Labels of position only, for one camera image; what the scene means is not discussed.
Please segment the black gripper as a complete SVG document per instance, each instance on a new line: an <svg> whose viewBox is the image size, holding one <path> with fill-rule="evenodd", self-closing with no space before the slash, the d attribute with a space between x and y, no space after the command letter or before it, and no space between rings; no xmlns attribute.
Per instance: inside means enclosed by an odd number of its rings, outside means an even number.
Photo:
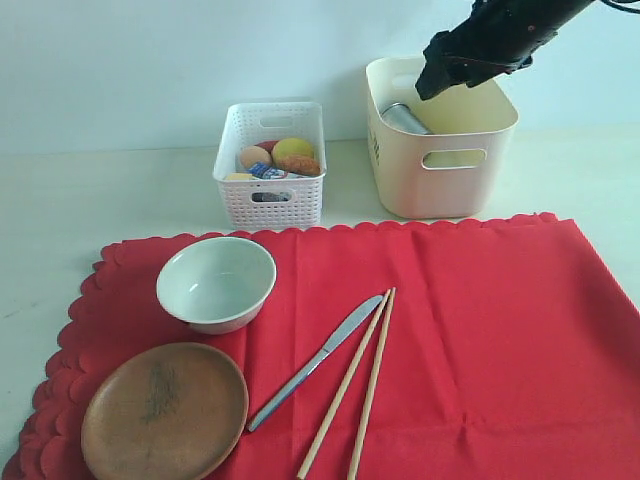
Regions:
<svg viewBox="0 0 640 480"><path fill-rule="evenodd" d="M476 1L469 17L434 35L415 88L430 100L463 82L468 88L526 68L533 53L582 13L589 1Z"/></svg>

